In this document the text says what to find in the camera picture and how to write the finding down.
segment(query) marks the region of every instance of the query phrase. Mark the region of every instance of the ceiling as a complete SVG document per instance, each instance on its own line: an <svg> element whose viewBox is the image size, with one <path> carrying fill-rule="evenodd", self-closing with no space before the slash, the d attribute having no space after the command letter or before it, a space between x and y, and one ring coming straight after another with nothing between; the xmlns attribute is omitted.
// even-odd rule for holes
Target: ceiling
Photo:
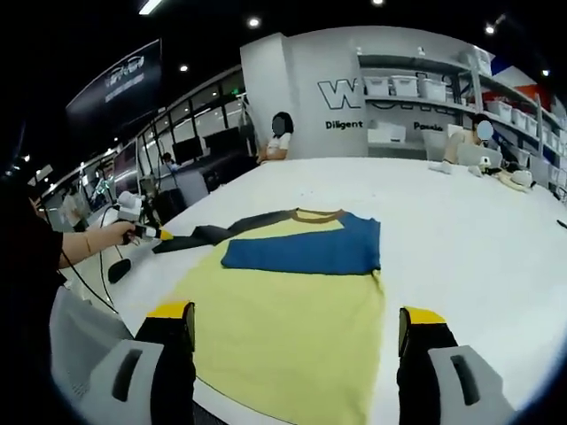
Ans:
<svg viewBox="0 0 567 425"><path fill-rule="evenodd" d="M239 47L250 41L274 32L295 35L355 25L415 27L475 43L518 66L563 101L567 94L567 64L559 54L564 47L557 39L564 25L559 3L385 0L384 6L374 7L370 0L164 0L147 17L137 13L143 3L53 0L38 5L20 0L10 5L13 11L3 16L3 31L9 32L5 51L13 63L8 70L11 110L4 120L10 126L26 117L22 153L32 157L30 170L49 163L56 178L109 147L71 143L65 106L108 66L157 38L163 41L164 106L237 65ZM485 35L486 22L504 12L507 18L496 35ZM253 14L261 17L261 28L246 26ZM179 73L180 64L190 71ZM544 67L551 69L547 79L540 76Z"/></svg>

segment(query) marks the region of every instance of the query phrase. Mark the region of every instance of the banner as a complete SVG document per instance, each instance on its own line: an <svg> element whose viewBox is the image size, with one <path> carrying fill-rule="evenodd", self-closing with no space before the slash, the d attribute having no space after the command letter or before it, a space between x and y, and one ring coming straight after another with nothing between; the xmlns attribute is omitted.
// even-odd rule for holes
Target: banner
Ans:
<svg viewBox="0 0 567 425"><path fill-rule="evenodd" d="M66 108L72 140L107 144L121 128L159 109L161 73L159 40L104 71Z"/></svg>

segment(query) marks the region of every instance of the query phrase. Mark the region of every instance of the hand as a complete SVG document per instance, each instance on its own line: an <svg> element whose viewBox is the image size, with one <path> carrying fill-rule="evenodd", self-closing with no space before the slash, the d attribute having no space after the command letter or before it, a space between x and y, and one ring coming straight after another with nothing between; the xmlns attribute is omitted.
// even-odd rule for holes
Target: hand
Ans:
<svg viewBox="0 0 567 425"><path fill-rule="evenodd" d="M123 245L124 236L127 237L129 242L132 242L136 238L135 230L136 226L129 221L119 221L104 228L108 238L107 242L111 245Z"/></svg>

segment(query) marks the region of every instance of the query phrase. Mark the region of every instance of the laptop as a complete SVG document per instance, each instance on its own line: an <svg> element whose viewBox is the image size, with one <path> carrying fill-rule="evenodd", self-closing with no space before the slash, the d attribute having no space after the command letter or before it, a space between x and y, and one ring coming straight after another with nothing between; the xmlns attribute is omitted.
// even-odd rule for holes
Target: laptop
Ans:
<svg viewBox="0 0 567 425"><path fill-rule="evenodd" d="M460 166L478 166L483 157L490 159L490 168L501 166L502 154L498 151L471 143L461 143L457 147L457 164Z"/></svg>

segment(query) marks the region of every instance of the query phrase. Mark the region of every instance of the blue fabric patch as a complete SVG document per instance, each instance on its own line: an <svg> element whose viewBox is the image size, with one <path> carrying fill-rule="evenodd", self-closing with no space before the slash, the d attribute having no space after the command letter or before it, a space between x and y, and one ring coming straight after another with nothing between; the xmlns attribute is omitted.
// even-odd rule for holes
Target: blue fabric patch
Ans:
<svg viewBox="0 0 567 425"><path fill-rule="evenodd" d="M228 268L303 274L368 274L380 269L380 223L351 213L344 228L265 239L234 239L221 260Z"/></svg>

